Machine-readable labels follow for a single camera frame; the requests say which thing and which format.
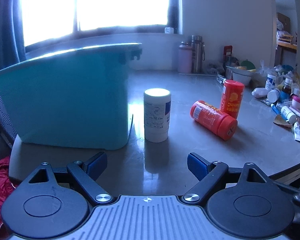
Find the barcode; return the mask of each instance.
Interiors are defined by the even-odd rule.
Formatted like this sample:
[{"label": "barcode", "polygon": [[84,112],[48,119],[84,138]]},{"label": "barcode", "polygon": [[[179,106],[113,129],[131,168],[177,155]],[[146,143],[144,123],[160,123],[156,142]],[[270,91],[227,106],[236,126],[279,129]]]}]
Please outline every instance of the barcode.
[{"label": "barcode", "polygon": [[198,120],[199,119],[199,114],[201,112],[202,108],[200,106],[196,106],[193,112],[193,117],[194,119]]}]

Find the blue gripper pad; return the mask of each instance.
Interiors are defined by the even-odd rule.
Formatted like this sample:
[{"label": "blue gripper pad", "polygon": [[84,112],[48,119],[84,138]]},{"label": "blue gripper pad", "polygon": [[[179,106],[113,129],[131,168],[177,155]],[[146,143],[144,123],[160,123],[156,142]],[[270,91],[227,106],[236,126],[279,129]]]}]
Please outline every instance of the blue gripper pad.
[{"label": "blue gripper pad", "polygon": [[84,163],[83,170],[96,180],[108,166],[108,158],[105,152],[99,152]]},{"label": "blue gripper pad", "polygon": [[209,173],[208,166],[192,154],[188,155],[187,164],[189,171],[191,171],[199,181]]}]

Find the curtain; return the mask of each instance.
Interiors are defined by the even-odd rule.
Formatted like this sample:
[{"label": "curtain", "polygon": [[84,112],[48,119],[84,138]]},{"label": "curtain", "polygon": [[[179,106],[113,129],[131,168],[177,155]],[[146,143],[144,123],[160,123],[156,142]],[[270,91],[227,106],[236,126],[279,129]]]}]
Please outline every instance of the curtain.
[{"label": "curtain", "polygon": [[0,69],[24,60],[21,0],[0,0]]}]

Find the pink water bottle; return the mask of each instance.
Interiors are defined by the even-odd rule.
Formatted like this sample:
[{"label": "pink water bottle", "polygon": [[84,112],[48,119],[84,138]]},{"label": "pink water bottle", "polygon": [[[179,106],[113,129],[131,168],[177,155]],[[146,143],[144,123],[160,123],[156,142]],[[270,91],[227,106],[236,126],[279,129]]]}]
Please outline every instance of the pink water bottle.
[{"label": "pink water bottle", "polygon": [[179,46],[179,73],[191,73],[192,68],[192,47],[187,42],[181,42]]}]

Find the red canister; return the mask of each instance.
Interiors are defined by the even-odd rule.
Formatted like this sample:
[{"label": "red canister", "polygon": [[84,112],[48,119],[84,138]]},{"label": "red canister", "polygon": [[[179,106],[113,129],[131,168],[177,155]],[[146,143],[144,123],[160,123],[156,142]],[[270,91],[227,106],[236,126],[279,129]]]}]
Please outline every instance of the red canister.
[{"label": "red canister", "polygon": [[223,86],[220,110],[237,119],[243,91],[244,84],[234,80],[226,80]]},{"label": "red canister", "polygon": [[225,141],[232,137],[238,126],[236,119],[202,100],[194,103],[190,116]]}]

